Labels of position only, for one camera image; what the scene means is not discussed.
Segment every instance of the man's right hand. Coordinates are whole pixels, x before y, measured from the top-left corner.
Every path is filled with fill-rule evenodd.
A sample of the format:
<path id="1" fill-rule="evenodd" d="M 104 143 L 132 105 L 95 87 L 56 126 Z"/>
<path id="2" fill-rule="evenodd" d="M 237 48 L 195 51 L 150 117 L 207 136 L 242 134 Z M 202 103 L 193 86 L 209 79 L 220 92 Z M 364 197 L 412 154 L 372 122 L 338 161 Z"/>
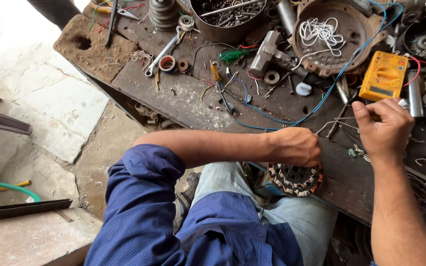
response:
<path id="1" fill-rule="evenodd" d="M 398 105 L 399 100 L 384 99 L 369 105 L 353 102 L 361 141 L 373 163 L 403 161 L 405 145 L 415 120 Z M 373 123 L 371 112 L 381 116 L 382 122 Z"/>

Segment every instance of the screwdriver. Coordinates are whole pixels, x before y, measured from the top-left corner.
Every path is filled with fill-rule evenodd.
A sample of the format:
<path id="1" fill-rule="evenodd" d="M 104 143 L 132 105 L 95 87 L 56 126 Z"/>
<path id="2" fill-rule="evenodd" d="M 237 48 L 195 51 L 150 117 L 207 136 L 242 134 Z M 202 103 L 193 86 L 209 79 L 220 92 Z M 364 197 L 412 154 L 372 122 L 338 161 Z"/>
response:
<path id="1" fill-rule="evenodd" d="M 218 59 L 220 61 L 225 61 L 227 64 L 230 64 L 234 62 L 236 59 L 240 58 L 241 56 L 247 56 L 250 52 L 256 51 L 255 49 L 238 49 L 238 50 L 232 50 L 232 51 L 223 51 L 218 55 Z"/>

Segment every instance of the black wire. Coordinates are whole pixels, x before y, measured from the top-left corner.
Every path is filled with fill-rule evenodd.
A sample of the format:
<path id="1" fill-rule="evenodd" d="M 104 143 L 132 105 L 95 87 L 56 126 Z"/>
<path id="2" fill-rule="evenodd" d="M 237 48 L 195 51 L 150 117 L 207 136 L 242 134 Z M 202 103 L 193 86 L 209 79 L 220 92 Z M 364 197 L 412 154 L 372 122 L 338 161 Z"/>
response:
<path id="1" fill-rule="evenodd" d="M 207 44 L 207 45 L 200 46 L 200 47 L 198 47 L 198 49 L 195 51 L 195 54 L 193 55 L 193 62 L 192 62 L 192 65 L 190 66 L 190 68 L 185 70 L 185 71 L 181 71 L 181 72 L 186 73 L 186 72 L 191 71 L 193 69 L 193 66 L 195 66 L 196 54 L 198 53 L 198 51 L 200 51 L 200 49 L 202 49 L 203 47 L 212 46 L 212 45 L 224 45 L 224 46 L 228 46 L 228 47 L 231 47 L 233 49 L 236 49 L 236 47 L 231 46 L 231 45 L 227 45 L 227 44 L 224 44 L 224 43 L 213 43 L 213 44 Z"/>

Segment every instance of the wooden workbench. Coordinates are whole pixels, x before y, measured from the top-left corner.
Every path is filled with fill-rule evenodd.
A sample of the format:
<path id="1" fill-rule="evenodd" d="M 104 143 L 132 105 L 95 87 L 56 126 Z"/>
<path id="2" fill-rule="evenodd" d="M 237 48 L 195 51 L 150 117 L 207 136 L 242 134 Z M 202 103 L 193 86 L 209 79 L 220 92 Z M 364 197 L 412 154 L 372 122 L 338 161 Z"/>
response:
<path id="1" fill-rule="evenodd" d="M 149 10 L 149 2 L 143 1 L 145 6 L 130 11 L 142 18 Z M 92 16 L 92 9 L 87 7 L 83 14 L 88 18 Z M 97 13 L 95 21 L 98 24 L 103 24 L 108 15 Z M 138 22 L 127 18 L 119 19 L 117 23 L 117 31 L 126 39 L 131 40 L 139 45 L 140 49 L 147 53 L 152 53 L 157 56 L 163 47 L 174 37 L 174 32 L 157 31 L 151 24 L 148 18 Z M 160 89 L 155 86 L 155 78 L 148 78 L 142 70 L 140 62 L 129 61 L 118 75 L 111 82 L 111 87 L 115 88 L 123 95 L 142 103 L 145 106 L 152 108 L 165 117 L 168 117 L 176 123 L 192 129 L 217 130 L 230 133 L 262 133 L 264 130 L 254 129 L 236 123 L 226 108 L 219 103 L 221 95 L 210 88 L 204 94 L 203 101 L 200 101 L 201 93 L 208 87 L 202 80 L 213 83 L 209 67 L 205 68 L 204 63 L 209 66 L 210 60 L 218 61 L 218 53 L 224 48 L 223 46 L 207 46 L 202 48 L 196 56 L 195 62 L 194 53 L 196 50 L 207 44 L 208 42 L 201 34 L 192 31 L 187 33 L 183 45 L 177 45 L 172 52 L 172 55 L 177 58 L 185 58 L 190 64 L 195 64 L 195 67 L 188 74 L 176 72 L 172 75 L 160 73 Z M 247 58 L 247 66 L 250 65 L 254 55 Z M 221 67 L 219 74 L 224 78 L 223 84 L 229 80 L 226 75 L 227 65 L 220 62 Z M 270 113 L 276 118 L 286 121 L 297 121 L 310 112 L 322 99 L 322 92 L 314 86 L 313 92 L 308 97 L 301 97 L 297 94 L 289 94 L 287 82 L 282 87 L 279 86 L 270 98 L 264 100 L 258 97 L 256 92 L 256 84 L 247 75 L 247 66 L 229 65 L 231 73 L 239 72 L 238 78 L 244 81 L 248 95 L 253 96 L 252 104 L 264 107 L 267 113 Z M 293 77 L 294 84 L 298 84 L 300 79 L 297 76 Z M 98 82 L 98 87 L 107 91 L 107 84 Z M 245 96 L 245 88 L 239 82 L 233 82 L 228 86 L 228 89 L 240 98 Z M 281 128 L 282 124 L 274 122 L 262 114 L 247 107 L 244 103 L 234 99 L 231 95 L 224 93 L 226 101 L 233 104 L 236 113 L 234 117 L 240 122 L 251 126 L 266 127 L 266 128 Z M 338 116 L 343 103 L 336 93 L 332 93 L 325 101 L 323 106 L 313 114 L 309 119 L 304 121 L 301 126 L 308 127 L 316 132 L 328 122 L 333 121 Z M 352 110 L 348 109 L 345 116 L 353 116 Z M 347 120 L 347 123 L 356 125 L 355 121 Z M 321 136 L 326 135 L 327 128 L 321 133 Z M 426 125 L 416 126 L 413 130 L 413 137 L 418 140 L 425 140 L 424 143 L 410 142 L 407 149 L 406 165 L 426 174 L 426 166 L 417 166 L 414 162 L 417 158 L 422 158 L 426 155 Z M 342 212 L 351 215 L 359 221 L 370 224 L 372 220 L 373 210 L 373 170 L 370 163 L 362 158 L 353 158 L 348 154 L 348 149 L 353 148 L 353 143 L 343 134 L 338 128 L 333 136 L 335 142 L 321 139 L 323 145 L 322 164 L 324 172 L 324 181 L 316 195 L 324 201 L 336 206 Z"/>

